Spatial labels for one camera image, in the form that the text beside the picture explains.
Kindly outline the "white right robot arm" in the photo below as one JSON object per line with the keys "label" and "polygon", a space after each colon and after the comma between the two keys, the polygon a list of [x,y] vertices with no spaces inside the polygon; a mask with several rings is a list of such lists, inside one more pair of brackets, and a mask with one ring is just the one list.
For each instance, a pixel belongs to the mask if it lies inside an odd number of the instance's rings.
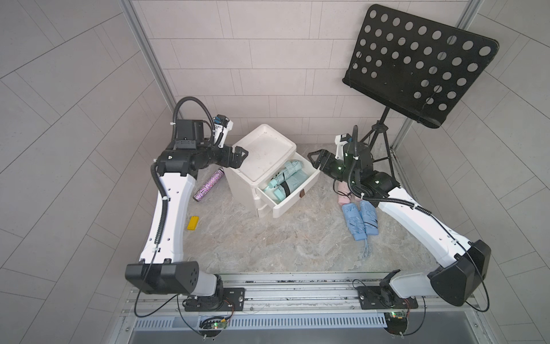
{"label": "white right robot arm", "polygon": [[417,296],[438,296],[460,307],[484,280],[491,248],[482,240],[471,241],[442,223],[421,206],[394,176],[374,170],[368,145],[352,134],[335,139],[336,153],[325,149],[309,153],[312,166],[339,182],[337,194],[347,227],[357,241],[367,241],[378,233],[381,210],[412,234],[435,258],[438,267],[426,272],[405,273],[399,269],[381,279],[381,303],[392,308],[402,300]]}

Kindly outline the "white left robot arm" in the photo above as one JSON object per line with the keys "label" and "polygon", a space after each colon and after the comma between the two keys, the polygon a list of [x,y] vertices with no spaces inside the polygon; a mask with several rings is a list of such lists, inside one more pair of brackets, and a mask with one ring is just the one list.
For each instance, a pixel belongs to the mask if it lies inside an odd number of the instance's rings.
{"label": "white left robot arm", "polygon": [[[187,102],[199,105],[206,120],[179,118]],[[249,153],[225,144],[233,123],[226,116],[213,117],[197,97],[176,103],[170,125],[170,143],[150,167],[158,190],[150,234],[138,262],[126,267],[125,278],[140,295],[184,295],[198,310],[219,310],[226,303],[222,279],[185,261],[184,225],[199,171],[213,164],[238,169]]]}

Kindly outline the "white drawer cabinet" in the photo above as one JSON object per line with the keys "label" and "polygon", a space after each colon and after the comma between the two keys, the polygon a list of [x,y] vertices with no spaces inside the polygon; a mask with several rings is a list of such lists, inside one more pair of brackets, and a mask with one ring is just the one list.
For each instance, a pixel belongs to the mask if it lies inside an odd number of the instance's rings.
{"label": "white drawer cabinet", "polygon": [[225,168],[233,199],[253,215],[268,215],[275,203],[263,193],[272,176],[296,152],[296,144],[267,124],[252,130],[236,143],[249,152],[238,169]]}

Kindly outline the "white top drawer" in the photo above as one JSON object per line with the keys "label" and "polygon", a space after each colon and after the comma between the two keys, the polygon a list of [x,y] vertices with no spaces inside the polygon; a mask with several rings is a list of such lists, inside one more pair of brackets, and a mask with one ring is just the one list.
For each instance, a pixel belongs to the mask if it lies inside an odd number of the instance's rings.
{"label": "white top drawer", "polygon": [[268,188],[267,184],[263,183],[261,188],[256,189],[261,200],[272,210],[273,218],[279,218],[288,212],[319,179],[320,171],[300,154],[295,153],[289,161],[300,161],[302,168],[282,185]]}

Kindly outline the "mint green umbrella black band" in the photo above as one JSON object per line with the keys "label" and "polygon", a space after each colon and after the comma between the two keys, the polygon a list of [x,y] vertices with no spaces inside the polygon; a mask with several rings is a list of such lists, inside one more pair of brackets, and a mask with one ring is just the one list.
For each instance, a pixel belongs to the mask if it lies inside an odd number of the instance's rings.
{"label": "mint green umbrella black band", "polygon": [[277,202],[283,202],[283,200],[296,191],[308,178],[309,176],[303,170],[296,172],[273,190],[275,200]]}

